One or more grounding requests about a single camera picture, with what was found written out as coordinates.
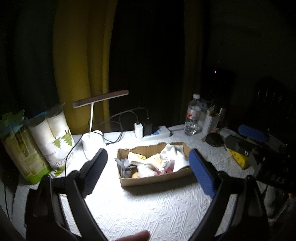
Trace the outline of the operator hand fingertip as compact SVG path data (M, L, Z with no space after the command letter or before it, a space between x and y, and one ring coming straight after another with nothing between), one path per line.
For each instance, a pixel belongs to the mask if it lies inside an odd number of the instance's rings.
M135 235L129 235L127 237L121 237L116 241L148 241L150 238L150 233L148 230L136 233Z

